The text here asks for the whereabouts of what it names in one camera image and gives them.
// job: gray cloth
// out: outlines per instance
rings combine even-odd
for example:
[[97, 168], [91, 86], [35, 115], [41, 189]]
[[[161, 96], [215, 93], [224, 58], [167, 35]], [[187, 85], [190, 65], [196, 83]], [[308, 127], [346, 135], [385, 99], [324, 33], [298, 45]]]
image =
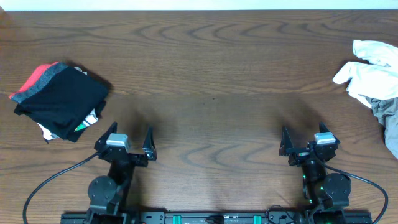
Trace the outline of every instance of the gray cloth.
[[54, 77], [54, 75], [60, 73], [62, 70], [66, 69], [68, 65], [65, 65], [64, 63], [57, 63], [50, 68], [46, 69], [44, 73], [40, 76], [40, 78], [26, 91], [23, 91], [22, 93], [16, 93], [14, 96], [12, 96], [12, 100], [14, 100], [17, 103], [22, 103], [24, 100], [28, 99], [29, 97], [33, 96], [36, 94], [38, 91], [43, 89], [49, 81]]
[[379, 123], [386, 127], [384, 139], [387, 148], [398, 159], [398, 98], [378, 100], [366, 98], [372, 105], [372, 112]]

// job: tabletop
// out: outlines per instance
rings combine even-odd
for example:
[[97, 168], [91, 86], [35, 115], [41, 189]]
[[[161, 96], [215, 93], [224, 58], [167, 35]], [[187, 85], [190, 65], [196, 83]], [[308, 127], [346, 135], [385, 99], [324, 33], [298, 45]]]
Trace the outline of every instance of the tabletop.
[[[398, 11], [3, 12], [0, 15], [0, 223], [22, 223], [43, 180], [94, 153], [117, 121], [136, 152], [154, 127], [158, 160], [137, 168], [129, 204], [171, 211], [307, 205], [302, 171], [279, 157], [281, 127], [306, 145], [323, 121], [341, 141], [329, 165], [381, 185], [381, 223], [397, 223], [397, 159], [371, 111], [332, 82], [352, 42], [398, 46]], [[100, 121], [76, 143], [47, 144], [8, 95], [40, 64], [77, 65], [107, 83]], [[93, 159], [43, 187], [29, 223], [85, 211]], [[349, 209], [381, 211], [382, 193], [351, 183]]]

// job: pile of clothes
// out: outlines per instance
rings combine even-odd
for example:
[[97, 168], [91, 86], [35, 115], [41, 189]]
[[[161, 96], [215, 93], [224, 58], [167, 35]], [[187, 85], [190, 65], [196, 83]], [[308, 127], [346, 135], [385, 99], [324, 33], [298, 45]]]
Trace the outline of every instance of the pile of clothes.
[[349, 81], [348, 94], [372, 109], [386, 128], [387, 148], [398, 158], [398, 48], [378, 41], [354, 40], [353, 51], [369, 64], [348, 62], [333, 81]]
[[55, 62], [38, 66], [10, 99], [14, 112], [26, 115], [42, 129], [46, 141], [76, 142], [86, 127], [98, 121], [108, 89], [80, 68]]

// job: white wall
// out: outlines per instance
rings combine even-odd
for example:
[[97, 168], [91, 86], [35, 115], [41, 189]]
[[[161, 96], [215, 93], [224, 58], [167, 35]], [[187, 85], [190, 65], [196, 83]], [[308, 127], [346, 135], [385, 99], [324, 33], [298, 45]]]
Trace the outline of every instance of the white wall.
[[0, 0], [6, 11], [398, 9], [398, 0]]

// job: red cloth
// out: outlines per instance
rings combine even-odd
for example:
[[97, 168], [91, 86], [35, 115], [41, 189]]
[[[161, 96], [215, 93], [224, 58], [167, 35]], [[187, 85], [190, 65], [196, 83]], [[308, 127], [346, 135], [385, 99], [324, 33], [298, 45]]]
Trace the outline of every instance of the red cloth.
[[51, 66], [56, 65], [59, 62], [54, 62], [52, 64], [44, 64], [44, 65], [39, 65], [32, 73], [32, 75], [26, 80], [25, 84], [22, 85], [22, 87], [15, 93], [12, 93], [11, 95], [8, 96], [8, 98], [12, 98], [17, 93], [22, 93], [32, 87], [37, 80], [39, 80], [40, 76]]

